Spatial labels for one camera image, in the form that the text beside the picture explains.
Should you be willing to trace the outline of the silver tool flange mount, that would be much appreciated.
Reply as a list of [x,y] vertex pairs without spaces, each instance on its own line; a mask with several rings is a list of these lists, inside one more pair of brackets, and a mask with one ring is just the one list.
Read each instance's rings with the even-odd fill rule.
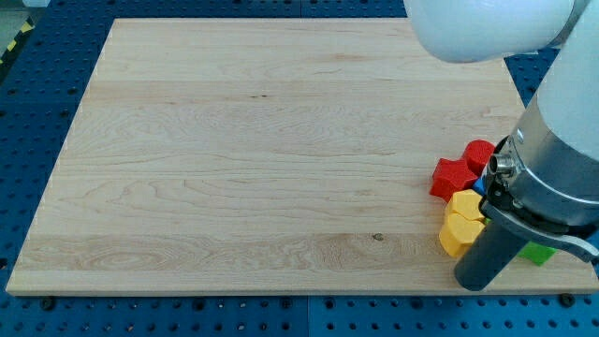
[[598,260],[598,152],[568,143],[534,100],[491,155],[484,186],[480,247],[502,244],[507,261],[529,242]]

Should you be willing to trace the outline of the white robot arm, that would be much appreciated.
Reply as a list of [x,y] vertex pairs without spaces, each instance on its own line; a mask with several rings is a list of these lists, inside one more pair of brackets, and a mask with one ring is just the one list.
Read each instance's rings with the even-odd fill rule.
[[489,223],[454,273],[485,288],[528,243],[598,260],[598,0],[406,0],[423,48],[473,63],[558,55],[483,174]]

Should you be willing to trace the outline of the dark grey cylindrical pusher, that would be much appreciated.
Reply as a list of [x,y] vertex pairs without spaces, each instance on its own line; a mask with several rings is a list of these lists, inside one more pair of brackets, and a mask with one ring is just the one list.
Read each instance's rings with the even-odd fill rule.
[[509,264],[528,243],[494,221],[488,223],[454,268],[457,282],[480,291]]

